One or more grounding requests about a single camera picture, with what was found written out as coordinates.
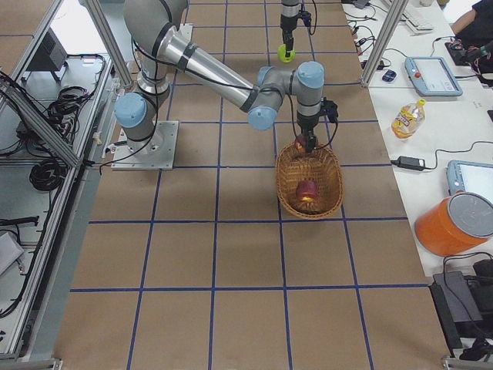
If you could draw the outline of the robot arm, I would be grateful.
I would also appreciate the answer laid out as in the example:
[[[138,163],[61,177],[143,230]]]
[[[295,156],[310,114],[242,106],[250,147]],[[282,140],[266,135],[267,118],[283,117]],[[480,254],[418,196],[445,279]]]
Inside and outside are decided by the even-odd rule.
[[[304,8],[300,1],[282,0],[280,28],[283,44],[278,49],[278,57],[282,62],[291,62],[295,57],[293,31],[297,28],[299,20],[308,29],[311,28],[311,13]]]
[[[154,96],[167,88],[166,69],[171,66],[196,79],[247,114],[257,130],[268,130],[286,96],[297,100],[297,125],[301,143],[310,153],[317,147],[314,128],[324,115],[322,93],[324,68],[304,62],[289,71],[265,66],[251,83],[222,64],[179,31],[187,1],[126,1],[123,17],[132,40],[143,55],[139,88]]]

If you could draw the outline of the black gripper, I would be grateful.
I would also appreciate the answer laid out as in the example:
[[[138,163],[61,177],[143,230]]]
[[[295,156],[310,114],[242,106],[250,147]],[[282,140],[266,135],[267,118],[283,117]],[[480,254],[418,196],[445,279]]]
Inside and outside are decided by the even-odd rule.
[[[297,114],[297,125],[301,128],[301,134],[306,140],[306,152],[312,153],[317,148],[317,136],[314,133],[314,128],[319,123],[320,115],[305,116],[301,113]]]
[[[301,19],[306,27],[311,27],[311,15],[295,15],[287,17],[280,16],[280,27],[282,29],[283,43],[285,46],[284,57],[293,58],[293,31],[297,27],[298,20]]]

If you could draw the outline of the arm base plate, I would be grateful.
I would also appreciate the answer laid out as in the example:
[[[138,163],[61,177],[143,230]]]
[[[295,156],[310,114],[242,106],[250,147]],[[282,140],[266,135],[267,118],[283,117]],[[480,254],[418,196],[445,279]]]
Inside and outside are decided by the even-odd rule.
[[[111,167],[114,170],[171,170],[178,130],[178,121],[158,121],[153,138],[142,149],[146,140],[128,142],[124,129],[121,129],[119,140],[125,143],[115,148]]]
[[[186,44],[190,43],[193,35],[192,23],[181,23],[178,29],[178,33],[186,40]]]

